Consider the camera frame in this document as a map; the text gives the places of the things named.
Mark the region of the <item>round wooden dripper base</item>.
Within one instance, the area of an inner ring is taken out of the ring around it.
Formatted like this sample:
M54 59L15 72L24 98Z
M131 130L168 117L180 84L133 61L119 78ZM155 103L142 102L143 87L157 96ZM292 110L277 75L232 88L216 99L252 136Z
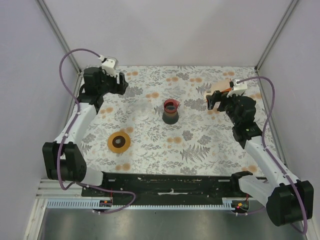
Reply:
M114 132L109 136L107 145L111 152L122 154L131 146L131 139L124 131Z

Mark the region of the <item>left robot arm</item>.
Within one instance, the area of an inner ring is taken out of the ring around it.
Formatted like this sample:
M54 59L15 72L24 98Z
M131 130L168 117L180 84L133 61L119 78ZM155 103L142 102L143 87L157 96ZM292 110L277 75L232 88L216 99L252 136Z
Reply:
M123 95L129 84L123 72L110 76L102 67L86 68L83 80L69 121L53 142L44 143L42 153L50 180L92 185L93 191L103 197L110 192L110 184L103 180L102 171L87 166L80 145L100 111L104 95Z

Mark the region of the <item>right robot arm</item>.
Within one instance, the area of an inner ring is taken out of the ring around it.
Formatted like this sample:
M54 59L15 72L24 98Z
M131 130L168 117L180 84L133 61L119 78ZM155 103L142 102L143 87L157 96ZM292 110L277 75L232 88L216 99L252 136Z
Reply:
M254 197L265 208L276 226L307 223L313 216L314 188L296 175L263 145L262 131L255 122L256 101L248 96L215 91L206 95L207 108L219 103L218 111L225 112L233 123L234 139L255 160L267 182L250 173L238 172L231 177L229 191L235 197L244 193Z

